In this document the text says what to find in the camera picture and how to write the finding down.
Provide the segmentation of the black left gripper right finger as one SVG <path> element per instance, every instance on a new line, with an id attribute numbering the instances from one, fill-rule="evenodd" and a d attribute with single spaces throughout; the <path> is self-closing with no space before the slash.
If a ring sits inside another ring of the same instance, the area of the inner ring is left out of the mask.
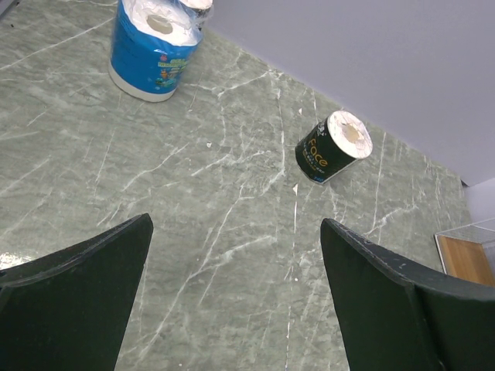
<path id="1" fill-rule="evenodd" d="M 492 370 L 494 289 L 435 271 L 334 219 L 323 261 L 351 370 Z"/>

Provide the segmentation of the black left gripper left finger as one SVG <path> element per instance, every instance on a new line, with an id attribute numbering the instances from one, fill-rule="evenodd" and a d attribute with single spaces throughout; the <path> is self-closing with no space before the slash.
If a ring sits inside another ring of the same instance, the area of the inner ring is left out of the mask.
<path id="1" fill-rule="evenodd" d="M 1 271 L 3 370 L 113 370 L 153 234 L 149 214 Z"/>

